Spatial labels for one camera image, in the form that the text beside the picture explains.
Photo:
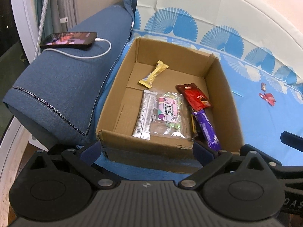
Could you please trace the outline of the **purple chocolate bar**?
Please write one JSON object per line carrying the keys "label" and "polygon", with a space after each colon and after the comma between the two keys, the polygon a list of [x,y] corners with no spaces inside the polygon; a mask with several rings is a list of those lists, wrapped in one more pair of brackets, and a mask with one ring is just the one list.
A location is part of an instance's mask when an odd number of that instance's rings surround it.
{"label": "purple chocolate bar", "polygon": [[209,122],[206,112],[203,109],[199,111],[194,111],[193,116],[199,123],[199,126],[204,134],[204,137],[206,138],[208,147],[215,151],[221,150],[221,144],[218,140],[218,137],[215,133],[213,126]]}

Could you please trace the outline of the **brown chocolate bar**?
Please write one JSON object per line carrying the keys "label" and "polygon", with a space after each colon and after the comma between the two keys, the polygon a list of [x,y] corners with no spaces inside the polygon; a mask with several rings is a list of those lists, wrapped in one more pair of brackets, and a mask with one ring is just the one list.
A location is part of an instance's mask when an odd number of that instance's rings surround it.
{"label": "brown chocolate bar", "polygon": [[193,114],[191,114],[191,125],[192,125],[192,139],[195,140],[199,137],[199,134],[196,126],[196,119]]}

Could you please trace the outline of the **red stick snack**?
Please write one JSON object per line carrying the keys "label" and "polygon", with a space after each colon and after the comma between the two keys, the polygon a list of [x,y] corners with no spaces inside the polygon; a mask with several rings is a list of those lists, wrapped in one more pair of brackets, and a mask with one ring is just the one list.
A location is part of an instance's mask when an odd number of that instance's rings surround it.
{"label": "red stick snack", "polygon": [[269,105],[275,106],[275,98],[271,93],[259,93],[259,96],[265,100]]}

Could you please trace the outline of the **pink candy bag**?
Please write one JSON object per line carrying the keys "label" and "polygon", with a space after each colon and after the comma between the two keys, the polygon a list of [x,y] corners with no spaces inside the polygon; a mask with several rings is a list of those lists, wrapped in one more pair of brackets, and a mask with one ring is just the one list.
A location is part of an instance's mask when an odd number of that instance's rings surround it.
{"label": "pink candy bag", "polygon": [[158,93],[150,132],[158,137],[190,139],[187,110],[182,94]]}

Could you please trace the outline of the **red snack packet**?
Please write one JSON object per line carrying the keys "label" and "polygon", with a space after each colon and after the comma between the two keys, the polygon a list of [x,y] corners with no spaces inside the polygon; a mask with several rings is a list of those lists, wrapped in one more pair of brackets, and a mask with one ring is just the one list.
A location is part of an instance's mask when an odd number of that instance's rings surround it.
{"label": "red snack packet", "polygon": [[212,106],[208,97],[194,83],[176,85],[176,89],[184,96],[194,111],[200,111]]}

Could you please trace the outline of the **silver snack bar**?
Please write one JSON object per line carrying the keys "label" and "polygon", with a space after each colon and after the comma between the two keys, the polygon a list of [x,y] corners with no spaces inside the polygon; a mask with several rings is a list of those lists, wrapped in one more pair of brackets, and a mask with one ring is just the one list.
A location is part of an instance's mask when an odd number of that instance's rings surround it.
{"label": "silver snack bar", "polygon": [[150,140],[150,127],[157,94],[158,93],[154,91],[143,91],[139,115],[133,131],[133,137]]}

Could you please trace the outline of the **yellow snack bar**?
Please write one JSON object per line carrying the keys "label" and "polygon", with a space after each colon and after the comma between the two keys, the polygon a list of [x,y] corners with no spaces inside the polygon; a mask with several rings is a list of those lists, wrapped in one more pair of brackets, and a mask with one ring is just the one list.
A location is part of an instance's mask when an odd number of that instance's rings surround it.
{"label": "yellow snack bar", "polygon": [[143,85],[144,87],[151,89],[152,83],[154,82],[155,78],[162,73],[164,70],[166,70],[169,66],[162,61],[158,61],[154,70],[149,73],[145,78],[139,81],[140,85]]}

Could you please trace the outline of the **brown cardboard box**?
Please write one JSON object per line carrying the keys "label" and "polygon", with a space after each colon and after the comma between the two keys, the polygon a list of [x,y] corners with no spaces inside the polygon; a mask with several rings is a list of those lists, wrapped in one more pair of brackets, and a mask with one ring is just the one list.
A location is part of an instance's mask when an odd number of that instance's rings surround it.
{"label": "brown cardboard box", "polygon": [[[152,83],[156,93],[148,139],[133,133],[144,125],[140,107],[147,88],[140,80],[158,61],[168,65]],[[243,145],[232,91],[218,58],[175,44],[137,38],[115,77],[97,125],[104,155],[130,166],[192,173],[201,165],[193,156],[190,107],[176,86],[195,84],[209,99],[206,116],[222,149],[239,152]]]}

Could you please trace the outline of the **black smartphone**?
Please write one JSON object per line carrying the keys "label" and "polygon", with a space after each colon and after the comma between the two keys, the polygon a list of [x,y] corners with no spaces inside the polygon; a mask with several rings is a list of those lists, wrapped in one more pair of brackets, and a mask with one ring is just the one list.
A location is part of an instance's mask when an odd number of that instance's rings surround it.
{"label": "black smartphone", "polygon": [[61,32],[48,35],[41,43],[41,49],[75,48],[87,49],[97,38],[96,32]]}

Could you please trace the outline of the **braided white pole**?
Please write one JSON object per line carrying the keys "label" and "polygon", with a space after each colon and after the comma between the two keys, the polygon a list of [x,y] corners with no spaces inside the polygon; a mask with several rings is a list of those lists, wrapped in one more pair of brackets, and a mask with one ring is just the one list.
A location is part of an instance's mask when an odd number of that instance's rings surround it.
{"label": "braided white pole", "polygon": [[42,5],[42,12],[41,12],[41,17],[40,17],[40,23],[39,23],[39,28],[38,28],[38,38],[37,38],[37,44],[35,47],[35,53],[34,53],[34,58],[35,60],[40,52],[40,43],[42,40],[42,34],[44,30],[44,24],[45,24],[45,18],[46,18],[46,13],[47,13],[47,7],[48,7],[48,2],[49,0],[43,0],[43,5]]}

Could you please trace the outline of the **grey curtain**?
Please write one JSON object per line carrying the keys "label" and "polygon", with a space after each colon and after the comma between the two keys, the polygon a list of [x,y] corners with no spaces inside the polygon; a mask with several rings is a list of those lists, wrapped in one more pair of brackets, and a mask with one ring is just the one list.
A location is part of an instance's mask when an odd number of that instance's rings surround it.
{"label": "grey curtain", "polygon": [[48,0],[42,38],[66,32],[77,25],[74,0]]}

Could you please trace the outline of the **white window frame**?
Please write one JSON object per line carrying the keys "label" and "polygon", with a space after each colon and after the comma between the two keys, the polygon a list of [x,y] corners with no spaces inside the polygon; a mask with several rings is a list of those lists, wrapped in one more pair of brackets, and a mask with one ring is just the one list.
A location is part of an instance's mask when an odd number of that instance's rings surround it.
{"label": "white window frame", "polygon": [[36,4],[35,0],[11,0],[19,38],[30,63],[34,60],[38,39]]}

